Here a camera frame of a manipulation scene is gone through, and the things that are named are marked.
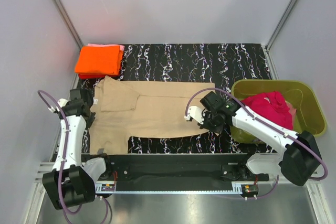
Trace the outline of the beige t shirt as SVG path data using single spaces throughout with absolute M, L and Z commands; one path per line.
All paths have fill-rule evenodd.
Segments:
M 196 122 L 185 120 L 188 103 L 201 106 L 202 94 L 214 83 L 100 80 L 94 89 L 89 129 L 90 154 L 125 154 L 130 137 L 178 138 L 206 133 Z

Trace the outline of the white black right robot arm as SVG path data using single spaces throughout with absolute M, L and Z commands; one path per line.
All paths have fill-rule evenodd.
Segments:
M 239 100 L 223 99 L 211 91 L 200 100 L 200 127 L 219 133 L 224 125 L 233 126 L 271 146 L 275 153 L 253 154 L 245 166 L 253 174 L 281 174 L 288 181 L 303 186 L 313 179 L 313 173 L 323 165 L 316 140 L 308 131 L 297 133 L 283 128 Z

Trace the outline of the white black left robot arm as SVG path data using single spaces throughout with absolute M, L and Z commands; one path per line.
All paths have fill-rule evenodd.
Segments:
M 89 130 L 95 113 L 90 108 L 93 96 L 86 89 L 70 90 L 69 99 L 54 101 L 49 110 L 60 119 L 59 151 L 50 172 L 43 174 L 42 184 L 53 206 L 67 214 L 75 214 L 71 207 L 81 207 L 94 201 L 96 182 L 106 172 L 103 156 L 82 163 L 82 139 Z

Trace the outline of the folded red t shirt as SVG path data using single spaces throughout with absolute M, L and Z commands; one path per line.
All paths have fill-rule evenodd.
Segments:
M 98 78 L 105 78 L 106 76 L 108 77 L 119 77 L 119 74 L 83 74 L 83 73 L 79 73 L 78 77 L 81 80 L 85 80 L 85 79 L 98 79 Z

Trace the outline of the folded orange t shirt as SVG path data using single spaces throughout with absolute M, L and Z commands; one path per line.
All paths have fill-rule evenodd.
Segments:
M 84 46 L 75 65 L 75 73 L 116 76 L 120 72 L 122 58 L 123 49 L 119 45 Z

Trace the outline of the crumpled magenta t shirt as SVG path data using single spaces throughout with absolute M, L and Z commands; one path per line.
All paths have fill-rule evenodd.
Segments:
M 273 123 L 293 130 L 290 108 L 279 91 L 259 93 L 243 99 L 242 103 Z

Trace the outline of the folded pink t shirt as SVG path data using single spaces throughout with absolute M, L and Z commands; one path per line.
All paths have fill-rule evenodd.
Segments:
M 117 45 L 117 44 L 87 44 L 87 46 L 90 47 L 119 47 L 119 50 L 124 51 L 125 46 L 124 45 Z

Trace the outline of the crumpled dusty pink t shirt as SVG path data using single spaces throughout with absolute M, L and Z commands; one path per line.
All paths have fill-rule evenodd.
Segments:
M 294 108 L 293 105 L 290 102 L 288 102 L 288 101 L 286 101 L 286 105 L 287 105 L 287 107 L 289 109 L 289 113 L 291 115 L 292 121 L 294 121 L 295 117 L 296 117 L 297 109 Z

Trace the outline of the left power connector board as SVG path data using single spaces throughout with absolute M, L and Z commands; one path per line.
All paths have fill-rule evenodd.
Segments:
M 113 192 L 116 190 L 115 186 L 115 184 L 102 184 L 101 191 Z

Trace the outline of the olive green plastic bin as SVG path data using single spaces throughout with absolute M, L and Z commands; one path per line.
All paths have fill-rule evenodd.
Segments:
M 243 99 L 264 92 L 279 91 L 285 101 L 297 109 L 293 130 L 297 133 L 310 132 L 314 137 L 326 131 L 326 121 L 314 92 L 299 81 L 284 80 L 239 80 L 231 88 L 231 94 L 242 102 Z

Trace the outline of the aluminium front rail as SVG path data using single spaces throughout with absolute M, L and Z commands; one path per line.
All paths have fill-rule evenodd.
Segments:
M 65 200 L 88 200 L 93 194 L 248 194 L 258 182 L 269 181 L 266 173 L 253 174 L 239 163 L 175 161 L 173 157 L 157 162 L 152 157 L 116 157 L 112 163 L 84 167 L 71 165 L 58 171 L 51 163 L 41 165 L 37 181 L 42 182 L 51 199 L 62 191 Z

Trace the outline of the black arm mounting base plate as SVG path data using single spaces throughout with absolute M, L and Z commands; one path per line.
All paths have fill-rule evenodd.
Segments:
M 125 154 L 104 155 L 107 170 L 100 181 L 117 180 L 125 193 L 181 194 L 232 190 L 233 182 L 267 182 L 244 165 L 247 154 Z

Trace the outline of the aluminium frame post left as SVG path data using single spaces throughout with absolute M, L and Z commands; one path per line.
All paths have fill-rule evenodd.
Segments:
M 63 3 L 61 0 L 52 0 L 55 7 L 57 8 L 61 18 L 63 19 L 67 29 L 69 30 L 72 38 L 74 39 L 76 45 L 78 46 L 79 49 L 81 49 L 84 44 L 82 42 L 82 39 L 80 38 L 73 22 L 71 21 L 70 16 L 68 15 L 68 12 L 66 11 Z

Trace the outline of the aluminium frame post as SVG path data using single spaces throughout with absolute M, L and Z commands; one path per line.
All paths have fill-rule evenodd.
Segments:
M 273 31 L 273 33 L 271 34 L 268 42 L 265 44 L 265 50 L 266 51 L 270 51 L 273 44 L 275 43 L 275 40 L 277 39 L 277 37 L 279 36 L 279 34 L 281 33 L 282 29 L 284 28 L 287 20 L 289 19 L 291 13 L 293 12 L 293 10 L 295 9 L 296 5 L 298 4 L 299 0 L 290 0 L 285 11 L 283 12 L 275 30 Z
M 80 38 L 73 22 L 71 21 L 70 16 L 68 15 L 68 12 L 66 11 L 63 3 L 61 0 L 52 0 L 55 7 L 57 8 L 61 18 L 63 19 L 67 29 L 69 30 L 72 38 L 74 39 L 76 45 L 78 46 L 79 49 L 81 49 L 84 44 L 82 42 L 82 39 Z

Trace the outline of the aluminium frame post right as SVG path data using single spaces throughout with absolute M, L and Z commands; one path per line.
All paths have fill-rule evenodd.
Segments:
M 291 13 L 293 12 L 293 10 L 295 9 L 296 5 L 298 4 L 299 0 L 290 0 L 285 11 L 283 12 L 275 30 L 273 31 L 273 33 L 271 34 L 268 42 L 265 44 L 265 50 L 266 51 L 270 51 L 273 44 L 275 43 L 275 40 L 277 39 L 277 37 L 279 36 L 279 34 L 281 33 L 282 29 L 284 28 L 287 20 L 289 19 Z

